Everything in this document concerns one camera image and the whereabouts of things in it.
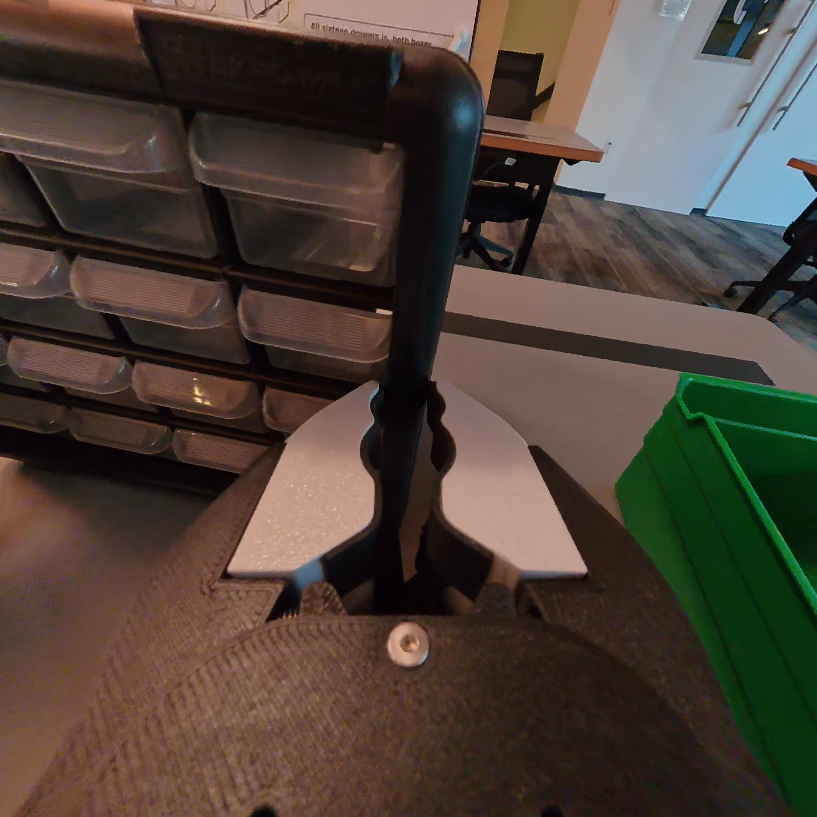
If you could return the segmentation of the black drawer cabinet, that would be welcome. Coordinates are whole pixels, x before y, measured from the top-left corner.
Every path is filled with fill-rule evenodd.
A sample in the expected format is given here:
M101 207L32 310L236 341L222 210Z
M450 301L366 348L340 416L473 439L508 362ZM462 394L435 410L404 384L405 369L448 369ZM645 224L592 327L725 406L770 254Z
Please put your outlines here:
M450 51L376 45L127 2L2 2L2 80L152 100L398 146L400 218L387 371L363 464L375 520L328 557L343 594L403 606L399 529L484 119Z

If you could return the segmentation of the white instruction poster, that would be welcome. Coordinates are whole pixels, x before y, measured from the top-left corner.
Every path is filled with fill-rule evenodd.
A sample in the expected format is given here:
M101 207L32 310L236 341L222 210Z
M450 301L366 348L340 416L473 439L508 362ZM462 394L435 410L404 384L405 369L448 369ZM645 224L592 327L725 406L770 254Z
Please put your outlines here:
M443 48L469 60L479 1L146 1L311 36Z

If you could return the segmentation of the dark tape strip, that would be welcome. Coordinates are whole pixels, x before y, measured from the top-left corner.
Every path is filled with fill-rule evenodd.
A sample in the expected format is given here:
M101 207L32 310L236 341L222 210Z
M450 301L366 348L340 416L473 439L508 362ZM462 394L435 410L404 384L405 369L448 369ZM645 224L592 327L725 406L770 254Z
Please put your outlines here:
M446 312L442 331L531 349L774 386L755 361Z

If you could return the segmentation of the green plastic bin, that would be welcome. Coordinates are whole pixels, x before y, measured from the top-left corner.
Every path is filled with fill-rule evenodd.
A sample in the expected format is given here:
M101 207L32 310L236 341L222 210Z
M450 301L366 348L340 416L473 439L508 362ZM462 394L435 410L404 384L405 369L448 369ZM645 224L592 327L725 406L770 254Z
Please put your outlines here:
M683 373L615 492L751 750L815 815L815 396Z

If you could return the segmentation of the background wooden desk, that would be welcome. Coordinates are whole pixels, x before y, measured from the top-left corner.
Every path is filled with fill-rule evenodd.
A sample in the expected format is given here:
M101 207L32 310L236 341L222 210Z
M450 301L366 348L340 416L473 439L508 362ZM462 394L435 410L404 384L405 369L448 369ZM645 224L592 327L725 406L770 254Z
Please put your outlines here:
M571 128L487 115L475 163L475 180L526 185L533 196L533 210L515 251L511 274L522 275L561 162L599 163L602 148Z
M816 190L816 163L812 159L791 158L788 167L800 171L813 190ZM798 216L783 233L789 252L783 257L792 273L802 266L816 269L816 200ZM782 283L778 291L789 291L791 297L774 310L768 320L775 322L782 312L789 311L803 301L816 298L816 275L807 281Z

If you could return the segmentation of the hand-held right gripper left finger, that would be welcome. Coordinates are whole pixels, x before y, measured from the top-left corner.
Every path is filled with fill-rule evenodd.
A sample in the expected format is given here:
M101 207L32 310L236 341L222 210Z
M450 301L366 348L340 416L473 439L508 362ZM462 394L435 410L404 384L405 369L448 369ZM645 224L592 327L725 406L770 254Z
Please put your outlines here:
M375 480L361 446L376 381L358 386L289 437L226 567L237 579L322 581L328 557L375 520Z

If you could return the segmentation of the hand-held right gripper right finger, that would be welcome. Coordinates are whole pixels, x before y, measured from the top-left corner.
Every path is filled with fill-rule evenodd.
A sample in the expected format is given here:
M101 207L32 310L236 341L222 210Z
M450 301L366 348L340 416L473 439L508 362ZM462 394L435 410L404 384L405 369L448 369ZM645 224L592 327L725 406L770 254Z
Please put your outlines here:
M450 444L434 506L445 581L580 579L586 563L524 438L449 382L434 442Z

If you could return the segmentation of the black office chair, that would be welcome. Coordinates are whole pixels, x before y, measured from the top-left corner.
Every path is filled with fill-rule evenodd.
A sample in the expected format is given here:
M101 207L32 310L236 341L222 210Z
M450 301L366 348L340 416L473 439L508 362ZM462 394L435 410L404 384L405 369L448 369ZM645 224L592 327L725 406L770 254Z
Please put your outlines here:
M500 50L494 68L487 114L521 121L531 121L537 105L537 87L542 73L544 55L539 52ZM457 248L463 259L475 254L491 269L508 270L516 252L482 236L482 227L491 222L511 224L530 216L534 206L532 187L517 188L512 183L484 185L489 171L509 165L510 157L493 163L478 172L472 189L465 220L466 232L461 234Z
M792 278L803 266L816 269L815 200L784 230L783 242L788 246L788 250L762 280L733 281L723 292L725 297L732 297L740 288L750 290L738 306L737 312L758 314L779 292L788 292L791 296L769 315L769 321L775 321L780 313L802 301L815 302L816 275L805 281L794 281Z

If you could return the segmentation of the rows of clear cabinet drawers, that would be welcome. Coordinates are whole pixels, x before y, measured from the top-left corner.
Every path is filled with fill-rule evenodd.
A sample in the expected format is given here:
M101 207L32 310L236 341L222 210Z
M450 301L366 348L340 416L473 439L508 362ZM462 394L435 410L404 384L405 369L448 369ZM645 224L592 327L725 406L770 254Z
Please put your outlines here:
M381 382L401 158L2 80L2 459L216 492Z

